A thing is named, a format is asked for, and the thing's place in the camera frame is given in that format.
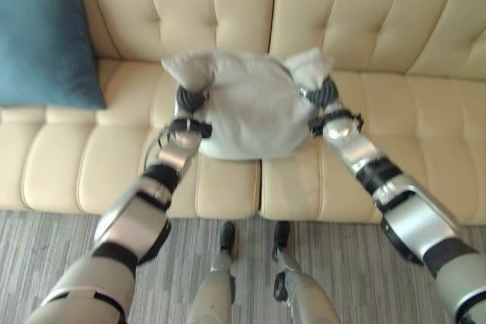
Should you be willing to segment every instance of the teal cushion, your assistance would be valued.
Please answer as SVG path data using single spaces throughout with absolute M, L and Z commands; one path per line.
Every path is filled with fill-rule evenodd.
M 0 105 L 105 108 L 81 0 L 0 0 Z

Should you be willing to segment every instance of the tufted sofa back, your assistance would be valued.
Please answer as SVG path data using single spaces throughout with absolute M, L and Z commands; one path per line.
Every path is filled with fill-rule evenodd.
M 343 70 L 486 78 L 486 0 L 84 1 L 100 58 L 319 46 Z

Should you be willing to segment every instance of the gray carpet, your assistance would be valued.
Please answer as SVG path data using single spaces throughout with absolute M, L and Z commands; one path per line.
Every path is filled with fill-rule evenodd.
M 89 246 L 96 216 L 0 212 L 0 321 L 21 323 Z M 221 222 L 178 220 L 159 257 L 139 269 L 129 323 L 183 323 L 216 252 Z M 236 222 L 235 324 L 291 323 L 273 301 L 274 223 Z M 292 249 L 327 290 L 342 322 L 450 324 L 426 271 L 402 260 L 375 225 L 292 224 Z M 467 228 L 486 247 L 486 228 Z

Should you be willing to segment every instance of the leather upholstery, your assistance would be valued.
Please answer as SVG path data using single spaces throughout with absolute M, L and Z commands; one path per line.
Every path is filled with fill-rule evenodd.
M 101 213 L 140 171 L 172 116 L 174 80 L 156 62 L 190 49 L 335 60 L 364 132 L 466 224 L 486 222 L 486 0 L 84 0 L 100 112 L 0 107 L 0 208 Z M 322 141 L 261 163 L 270 219 L 376 222 L 369 197 Z M 260 162 L 199 155 L 172 216 L 243 218 Z
M 136 178 L 172 118 L 175 82 L 159 64 L 129 61 L 102 60 L 99 78 L 106 110 L 0 109 L 3 209 L 102 213 Z M 199 155 L 169 214 L 244 218 L 257 211 L 259 190 L 259 162 Z

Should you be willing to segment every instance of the cushion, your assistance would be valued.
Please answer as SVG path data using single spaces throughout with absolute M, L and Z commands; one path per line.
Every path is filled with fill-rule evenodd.
M 292 154 L 310 137 L 308 121 L 318 112 L 298 88 L 318 89 L 330 72 L 319 49 L 285 62 L 269 55 L 214 51 L 189 52 L 162 63 L 190 92 L 209 91 L 209 99 L 194 113 L 213 126 L 200 150 L 231 160 Z
M 81 0 L 0 0 L 0 105 L 101 109 Z

